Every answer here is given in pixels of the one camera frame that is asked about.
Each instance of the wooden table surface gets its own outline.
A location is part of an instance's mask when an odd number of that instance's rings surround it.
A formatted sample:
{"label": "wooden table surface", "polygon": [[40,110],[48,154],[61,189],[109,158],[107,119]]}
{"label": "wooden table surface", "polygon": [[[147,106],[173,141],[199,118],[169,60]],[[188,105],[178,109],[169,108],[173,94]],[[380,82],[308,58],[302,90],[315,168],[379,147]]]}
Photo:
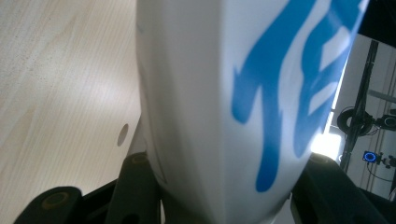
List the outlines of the wooden table surface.
{"label": "wooden table surface", "polygon": [[0,223],[47,189],[118,177],[140,116],[134,10],[0,0]]}

